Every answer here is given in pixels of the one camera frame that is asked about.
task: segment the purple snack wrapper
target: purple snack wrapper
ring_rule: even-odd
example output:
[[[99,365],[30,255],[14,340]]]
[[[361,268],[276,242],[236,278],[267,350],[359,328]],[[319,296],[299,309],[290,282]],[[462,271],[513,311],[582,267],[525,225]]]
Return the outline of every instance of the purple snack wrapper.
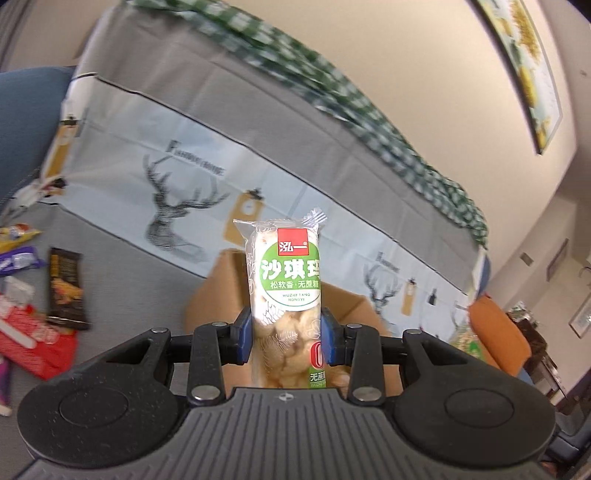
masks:
[[[19,270],[40,268],[45,263],[39,259],[35,247],[20,247],[0,254],[0,277],[13,275]]]
[[[10,408],[10,370],[11,364],[0,355],[0,415],[9,417],[12,413]]]

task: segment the red snack package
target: red snack package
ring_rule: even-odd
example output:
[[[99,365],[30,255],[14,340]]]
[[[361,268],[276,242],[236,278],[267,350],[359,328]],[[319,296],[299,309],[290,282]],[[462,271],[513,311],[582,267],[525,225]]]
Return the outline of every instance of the red snack package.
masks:
[[[65,332],[0,294],[0,353],[32,374],[48,380],[70,369],[78,341]]]

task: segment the wall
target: wall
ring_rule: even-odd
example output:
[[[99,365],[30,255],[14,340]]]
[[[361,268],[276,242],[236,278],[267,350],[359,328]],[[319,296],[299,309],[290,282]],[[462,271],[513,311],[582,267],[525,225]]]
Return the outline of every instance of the wall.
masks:
[[[562,195],[579,203],[573,258],[584,262],[591,247],[591,28],[567,0],[540,0],[556,38],[573,100],[579,149],[560,186]]]
[[[76,53],[101,13],[118,0],[37,0],[6,70],[75,65]]]
[[[569,326],[569,320],[591,291],[587,285],[591,274],[586,272],[579,278],[581,267],[568,257],[546,293],[531,309],[566,390],[573,388],[591,368],[591,333],[580,339]]]
[[[470,0],[230,0],[342,69],[434,167],[484,211],[498,271],[550,201],[576,149],[569,93],[548,23],[525,0],[563,108],[535,154],[508,72]]]
[[[552,198],[524,242],[486,288],[501,308],[509,309],[518,300],[528,307],[538,302],[549,286],[548,264],[564,239],[573,239],[576,213],[575,202],[559,195]],[[523,252],[534,260],[529,267],[519,258]]]

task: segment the red logo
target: red logo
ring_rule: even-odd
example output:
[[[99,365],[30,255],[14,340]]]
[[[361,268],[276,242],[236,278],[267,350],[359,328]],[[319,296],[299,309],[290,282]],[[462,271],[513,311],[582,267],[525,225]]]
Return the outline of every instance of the red logo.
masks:
[[[277,250],[280,257],[303,257],[310,253],[306,228],[278,228]]]
[[[314,342],[310,348],[310,363],[315,369],[320,369],[324,366],[324,359],[322,358],[322,348],[320,342]]]

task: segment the black snack package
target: black snack package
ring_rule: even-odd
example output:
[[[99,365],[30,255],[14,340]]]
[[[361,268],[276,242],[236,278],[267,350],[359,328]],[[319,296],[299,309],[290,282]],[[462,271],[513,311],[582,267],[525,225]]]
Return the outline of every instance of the black snack package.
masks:
[[[78,269],[81,258],[82,255],[61,248],[50,250],[48,323],[76,330],[90,328]]]

